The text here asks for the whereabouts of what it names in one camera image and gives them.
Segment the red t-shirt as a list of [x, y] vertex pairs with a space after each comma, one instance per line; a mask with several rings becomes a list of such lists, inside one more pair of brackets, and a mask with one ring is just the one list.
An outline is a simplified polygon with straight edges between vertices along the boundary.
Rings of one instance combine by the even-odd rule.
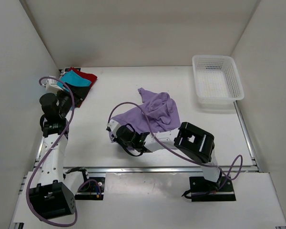
[[80, 69], [77, 68], [73, 68], [71, 67], [69, 69], [69, 71], [73, 70], [75, 73], [77, 73], [79, 76], [81, 76], [84, 79], [90, 80], [92, 83], [90, 85], [90, 89], [92, 88], [92, 86], [94, 85], [94, 83], [97, 81], [97, 76], [91, 73], [84, 73], [81, 72]]

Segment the lavender t-shirt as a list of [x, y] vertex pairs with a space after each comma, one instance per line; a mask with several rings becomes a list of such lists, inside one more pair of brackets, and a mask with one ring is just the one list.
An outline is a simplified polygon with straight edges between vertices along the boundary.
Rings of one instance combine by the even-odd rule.
[[121, 125], [130, 124], [136, 132], [166, 132], [180, 127], [181, 122], [175, 101], [166, 92], [154, 93], [143, 88], [138, 92], [142, 99], [139, 107], [112, 117]]

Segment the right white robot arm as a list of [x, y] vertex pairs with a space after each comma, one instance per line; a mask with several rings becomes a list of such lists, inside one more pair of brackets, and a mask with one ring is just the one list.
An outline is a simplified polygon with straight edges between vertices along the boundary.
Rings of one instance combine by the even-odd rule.
[[222, 184], [222, 172], [215, 157], [214, 136], [189, 122], [183, 122], [171, 131], [140, 134], [130, 124], [121, 125], [111, 120], [107, 131], [113, 141], [131, 156], [142, 156], [161, 149], [178, 149], [202, 167], [207, 189], [215, 191]]

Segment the teal t-shirt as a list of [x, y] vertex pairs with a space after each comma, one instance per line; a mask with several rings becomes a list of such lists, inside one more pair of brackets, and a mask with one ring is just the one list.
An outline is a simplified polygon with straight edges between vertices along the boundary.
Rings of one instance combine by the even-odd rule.
[[90, 86], [92, 83], [90, 80], [84, 79], [81, 76], [79, 76], [73, 70], [65, 73], [61, 78], [61, 81], [77, 87], [87, 87]]

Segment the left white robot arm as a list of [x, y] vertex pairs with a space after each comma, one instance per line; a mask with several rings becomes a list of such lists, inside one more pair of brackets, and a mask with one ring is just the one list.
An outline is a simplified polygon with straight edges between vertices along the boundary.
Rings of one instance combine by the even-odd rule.
[[74, 214], [77, 191], [85, 191], [91, 184], [85, 168], [63, 170], [69, 134], [66, 116], [73, 105], [81, 105], [90, 90], [89, 86], [68, 86], [40, 98], [44, 137], [42, 163], [37, 184], [29, 189], [29, 200], [37, 214], [46, 220]]

